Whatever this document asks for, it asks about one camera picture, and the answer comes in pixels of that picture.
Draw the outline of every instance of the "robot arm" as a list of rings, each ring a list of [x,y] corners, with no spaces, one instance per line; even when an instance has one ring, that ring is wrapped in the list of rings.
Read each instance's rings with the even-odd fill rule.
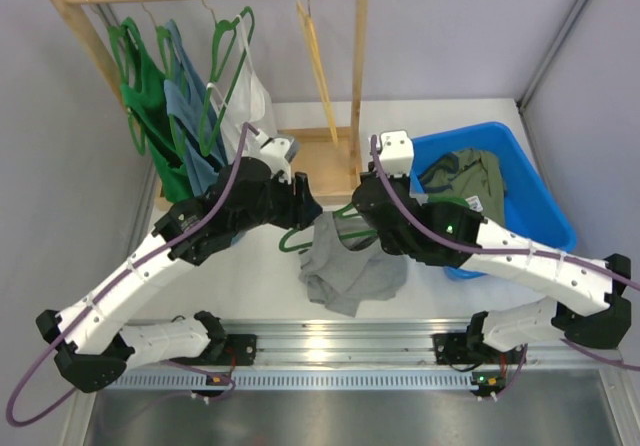
[[[413,147],[406,132],[382,135],[378,147],[383,170],[393,191],[407,210],[426,228],[455,243],[487,249],[558,251],[517,235],[480,213],[451,202],[421,203],[409,192]],[[590,348],[613,349],[631,325],[631,305],[622,298],[624,285],[605,274],[564,261],[538,255],[472,254],[443,246],[418,231],[398,210],[373,172],[361,176],[353,204],[366,222],[377,230],[382,248],[389,254],[406,254],[432,266],[451,266],[509,279],[547,297],[507,311],[477,313],[466,338],[445,343],[448,357],[472,354],[473,362],[486,362],[496,352],[535,341],[567,338]],[[584,260],[630,277],[630,261],[621,255]]]
[[[258,157],[241,158],[238,174],[223,207],[188,239],[136,268],[134,263],[191,229],[218,202],[231,166],[202,196],[174,204],[153,231],[108,278],[74,305],[47,310],[36,323],[51,343],[87,306],[91,313],[58,346],[55,362],[62,376],[84,392],[115,381],[126,369],[171,358],[199,358],[212,363],[222,353],[227,335],[219,320],[207,312],[151,326],[126,323],[151,297],[178,276],[231,246],[233,238],[262,224],[304,229],[322,212],[313,200],[307,177],[291,175],[289,162],[297,142],[289,136],[269,138],[254,131]],[[93,298],[112,280],[131,271],[98,304]]]

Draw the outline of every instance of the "gray floor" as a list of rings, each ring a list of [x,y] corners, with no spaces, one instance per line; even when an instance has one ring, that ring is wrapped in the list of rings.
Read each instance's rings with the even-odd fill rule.
[[[597,372],[528,372],[498,403],[463,393],[238,392],[205,406],[189,397],[128,418],[154,392],[103,392],[85,446],[609,446],[620,440]]]

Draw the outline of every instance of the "green tank top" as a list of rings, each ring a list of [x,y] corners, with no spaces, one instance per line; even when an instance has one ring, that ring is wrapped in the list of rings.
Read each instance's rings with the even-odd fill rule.
[[[162,181],[167,201],[175,203],[192,198],[187,170],[171,137],[167,103],[164,96],[165,75],[147,53],[140,32],[131,18],[120,28],[110,28],[109,38],[114,55],[118,39],[124,39],[125,54],[133,68],[133,86],[126,79],[120,84],[122,101],[144,129],[151,158]]]

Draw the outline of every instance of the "blue bin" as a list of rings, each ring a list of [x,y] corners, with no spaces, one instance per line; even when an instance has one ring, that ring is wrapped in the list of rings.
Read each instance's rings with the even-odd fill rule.
[[[551,197],[538,173],[522,151],[513,133],[502,123],[482,123],[444,133],[415,138],[411,187],[424,192],[418,176],[443,154],[465,148],[491,151],[500,159],[500,172],[507,187],[504,201],[506,227],[547,246],[571,252],[576,233]],[[483,276],[463,269],[445,268],[453,280]]]

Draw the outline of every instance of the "clothing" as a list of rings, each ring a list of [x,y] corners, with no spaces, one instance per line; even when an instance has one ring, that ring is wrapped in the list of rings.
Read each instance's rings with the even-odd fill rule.
[[[363,300],[387,300],[407,279],[403,256],[382,251],[377,237],[348,240],[339,234],[366,229],[361,219],[323,213],[314,222],[313,245],[300,255],[300,279],[313,303],[355,317]]]
[[[199,196],[216,183],[218,171],[226,166],[227,159],[220,138],[214,143],[209,156],[200,155],[198,128],[205,100],[205,86],[182,46],[182,38],[176,23],[169,20],[165,28],[169,31],[173,46],[170,58],[173,64],[171,68],[173,77],[164,81],[167,114],[175,118],[179,130],[179,133],[176,131],[176,136],[179,140],[182,141],[186,135],[183,160],[193,194]],[[211,137],[211,124],[215,124],[216,115],[210,105],[208,105],[207,116],[205,131],[207,137]]]
[[[429,200],[462,198],[474,211],[505,225],[506,188],[495,154],[472,148],[445,154],[419,180]]]
[[[239,16],[239,19],[237,29],[240,34],[238,35],[236,44],[238,45],[241,55],[246,52],[246,58],[242,66],[240,66],[241,69],[238,80],[233,88],[231,98],[229,98],[226,111],[220,124],[220,134],[224,141],[228,160],[231,160],[238,151],[242,125],[245,122],[251,123],[255,128],[262,130],[270,137],[278,134],[273,115],[271,96],[269,96],[267,90],[262,86],[262,83],[260,83],[253,68],[247,31],[244,27],[242,17]],[[211,97],[211,104],[214,108],[217,108],[213,95]],[[249,138],[245,146],[247,153],[251,151],[250,148],[253,143],[251,139],[252,138]]]
[[[120,84],[122,101],[144,130],[167,201],[175,203],[193,197],[185,165],[171,138],[163,89],[164,74],[147,53],[138,27],[131,18],[126,18],[120,28],[110,28],[109,36],[112,48],[116,49],[119,47],[118,38],[122,36],[124,39],[125,54],[133,67],[134,84]]]

